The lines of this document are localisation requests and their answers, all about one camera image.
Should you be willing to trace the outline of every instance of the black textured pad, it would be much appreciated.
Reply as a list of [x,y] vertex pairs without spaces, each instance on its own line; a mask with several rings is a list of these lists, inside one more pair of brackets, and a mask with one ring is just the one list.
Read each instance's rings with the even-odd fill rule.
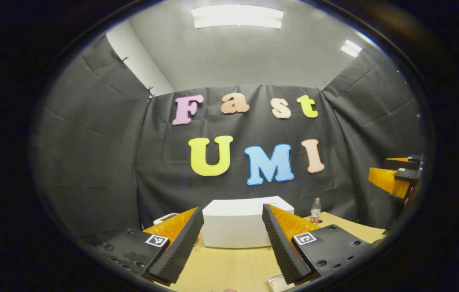
[[292,242],[305,262],[319,273],[317,277],[357,261],[372,248],[334,224],[295,235]]
[[268,204],[264,204],[262,209],[262,221],[285,282],[299,284],[312,277],[313,272],[292,248]]
[[159,244],[153,244],[153,237],[155,236],[152,234],[127,229],[97,233],[85,240],[94,245],[113,264],[142,275],[170,244],[169,240],[163,238]]
[[197,208],[172,245],[150,266],[151,279],[159,283],[176,283],[184,265],[187,263],[203,224],[202,210]]

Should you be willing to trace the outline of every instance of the ceiling light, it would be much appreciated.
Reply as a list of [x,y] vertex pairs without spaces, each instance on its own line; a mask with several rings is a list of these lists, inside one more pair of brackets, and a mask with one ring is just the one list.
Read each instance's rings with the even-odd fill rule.
[[192,9],[196,28],[261,26],[280,29],[283,11],[252,5],[214,5]]
[[357,57],[358,53],[361,52],[362,49],[360,46],[347,39],[345,41],[345,45],[341,47],[341,50],[352,57]]
[[352,57],[357,57],[357,55],[358,55],[358,52],[354,51],[352,48],[350,48],[348,46],[342,46],[341,50],[343,52],[346,52],[348,55],[351,55]]

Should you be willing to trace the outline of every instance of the white object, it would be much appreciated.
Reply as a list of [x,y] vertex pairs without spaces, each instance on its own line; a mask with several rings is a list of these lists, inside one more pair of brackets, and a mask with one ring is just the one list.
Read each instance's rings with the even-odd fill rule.
[[156,219],[156,220],[154,220],[154,225],[159,224],[159,223],[163,222],[164,220],[170,219],[175,215],[179,215],[179,213],[170,213],[170,214],[165,215],[165,216],[163,216],[163,217],[161,217],[159,219]]
[[271,292],[283,292],[294,288],[294,283],[287,285],[285,283],[285,279],[283,278],[283,274],[271,276],[267,279],[267,286]]
[[315,198],[313,206],[311,207],[311,219],[310,222],[318,225],[320,220],[320,213],[322,212],[322,204],[320,203],[320,198]]
[[350,39],[347,39],[345,41],[345,45],[341,47],[341,50],[355,58],[359,52],[361,52],[362,48],[354,44],[352,41],[350,41]]
[[196,28],[261,26],[280,29],[283,11],[252,5],[213,5],[192,9]]
[[202,238],[205,246],[249,248],[270,246],[262,221],[263,204],[272,204],[294,214],[294,208],[279,196],[242,200],[213,200],[203,210]]

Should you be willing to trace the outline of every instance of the foam letter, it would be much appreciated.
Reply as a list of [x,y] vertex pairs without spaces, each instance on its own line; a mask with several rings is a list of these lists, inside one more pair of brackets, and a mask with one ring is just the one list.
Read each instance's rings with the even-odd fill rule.
[[275,115],[276,118],[290,118],[291,117],[291,110],[287,107],[288,104],[283,98],[273,98],[271,100],[272,106],[272,114]]
[[188,112],[193,116],[197,112],[197,103],[202,103],[204,98],[202,95],[186,96],[176,98],[177,111],[176,118],[172,121],[172,125],[184,125],[192,122],[188,117]]
[[249,105],[246,103],[244,94],[232,93],[226,94],[222,97],[224,103],[221,105],[221,111],[225,114],[232,114],[234,112],[243,113],[248,111]]
[[202,176],[218,176],[223,174],[230,167],[230,142],[233,137],[222,135],[215,137],[215,143],[219,145],[219,162],[215,165],[206,163],[206,145],[210,143],[208,138],[194,138],[188,141],[192,148],[190,164],[196,174]]
[[272,153],[271,159],[267,157],[260,146],[251,146],[244,149],[244,153],[249,156],[249,166],[251,177],[248,179],[248,185],[260,185],[264,179],[260,177],[260,171],[268,182],[272,181],[275,171],[278,170],[275,180],[285,181],[294,178],[289,164],[289,150],[291,146],[287,144],[278,144]]
[[325,165],[320,160],[320,154],[318,153],[318,140],[309,139],[302,141],[302,146],[307,150],[307,157],[309,158],[308,172],[320,172],[324,170]]
[[318,111],[313,111],[312,107],[316,102],[310,99],[309,96],[300,96],[296,101],[302,104],[302,111],[306,116],[309,118],[316,118],[318,116]]

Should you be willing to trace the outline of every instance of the ceiling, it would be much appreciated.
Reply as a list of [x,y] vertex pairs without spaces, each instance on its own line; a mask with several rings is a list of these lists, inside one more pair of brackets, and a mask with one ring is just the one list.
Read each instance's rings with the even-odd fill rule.
[[[191,10],[217,4],[282,10],[281,29],[196,29]],[[176,91],[244,84],[322,88],[352,62],[340,50],[346,39],[367,45],[350,26],[298,0],[165,0],[130,23]]]

